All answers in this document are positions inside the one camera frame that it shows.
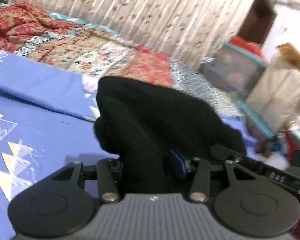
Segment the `black pants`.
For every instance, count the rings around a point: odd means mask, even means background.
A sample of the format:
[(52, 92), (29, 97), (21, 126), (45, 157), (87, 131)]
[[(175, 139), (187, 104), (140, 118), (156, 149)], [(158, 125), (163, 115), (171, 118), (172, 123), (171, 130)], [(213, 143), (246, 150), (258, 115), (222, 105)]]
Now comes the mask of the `black pants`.
[(222, 145), (246, 153), (240, 131), (222, 122), (203, 100), (175, 89), (105, 76), (98, 82), (96, 102), (96, 138), (123, 162), (127, 193), (170, 192), (172, 151), (207, 158), (212, 146)]

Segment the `pile of colourful clothes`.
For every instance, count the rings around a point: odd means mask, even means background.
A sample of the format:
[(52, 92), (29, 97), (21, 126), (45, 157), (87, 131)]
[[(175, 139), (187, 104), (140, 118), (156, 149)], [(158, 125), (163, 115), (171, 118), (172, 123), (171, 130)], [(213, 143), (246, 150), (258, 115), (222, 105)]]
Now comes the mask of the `pile of colourful clothes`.
[(290, 163), (298, 163), (300, 162), (300, 132), (285, 130), (272, 137), (264, 137), (255, 149), (264, 157), (276, 152), (283, 155)]

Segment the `clear teal-lid storage box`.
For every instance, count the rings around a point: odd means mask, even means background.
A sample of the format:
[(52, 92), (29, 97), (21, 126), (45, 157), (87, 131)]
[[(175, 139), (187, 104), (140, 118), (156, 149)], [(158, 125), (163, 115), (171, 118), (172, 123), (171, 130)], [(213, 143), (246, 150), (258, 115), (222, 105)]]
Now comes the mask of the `clear teal-lid storage box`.
[(246, 105), (245, 100), (265, 69), (263, 61), (256, 55), (228, 42), (223, 43), (211, 57), (204, 58), (199, 68), (214, 87), (231, 95), (246, 118), (250, 134), (260, 141), (274, 137), (274, 133)]

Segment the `beige fabric storage bag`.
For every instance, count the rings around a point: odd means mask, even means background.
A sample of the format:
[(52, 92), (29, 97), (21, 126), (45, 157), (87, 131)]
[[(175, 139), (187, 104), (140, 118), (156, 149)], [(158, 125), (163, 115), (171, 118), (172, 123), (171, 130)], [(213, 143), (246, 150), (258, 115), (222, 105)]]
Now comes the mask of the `beige fabric storage bag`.
[(300, 116), (300, 69), (280, 56), (273, 58), (245, 104), (277, 133)]

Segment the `floral beige curtain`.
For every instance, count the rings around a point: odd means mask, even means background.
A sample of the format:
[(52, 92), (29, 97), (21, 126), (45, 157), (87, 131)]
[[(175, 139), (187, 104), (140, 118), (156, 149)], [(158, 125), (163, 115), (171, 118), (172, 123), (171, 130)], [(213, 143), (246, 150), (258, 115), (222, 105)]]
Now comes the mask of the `floral beige curtain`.
[(8, 0), (97, 23), (196, 67), (235, 36), (254, 0)]

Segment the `blue printed bedsheet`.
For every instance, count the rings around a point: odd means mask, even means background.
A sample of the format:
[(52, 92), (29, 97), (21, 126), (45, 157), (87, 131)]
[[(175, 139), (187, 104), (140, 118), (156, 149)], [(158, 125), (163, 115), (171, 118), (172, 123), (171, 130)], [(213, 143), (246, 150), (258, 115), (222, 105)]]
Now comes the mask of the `blue printed bedsheet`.
[(79, 74), (0, 50), (0, 239), (12, 239), (10, 201), (64, 164), (108, 156), (93, 132), (95, 94)]

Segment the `red floral quilt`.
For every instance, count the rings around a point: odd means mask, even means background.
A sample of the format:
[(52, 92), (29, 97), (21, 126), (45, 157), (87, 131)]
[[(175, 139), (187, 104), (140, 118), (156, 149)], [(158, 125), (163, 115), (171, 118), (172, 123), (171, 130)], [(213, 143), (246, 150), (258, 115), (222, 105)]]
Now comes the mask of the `red floral quilt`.
[(76, 72), (95, 91), (103, 76), (171, 87), (239, 116), (232, 98), (186, 64), (117, 35), (111, 29), (48, 12), (29, 2), (0, 5), (0, 50)]

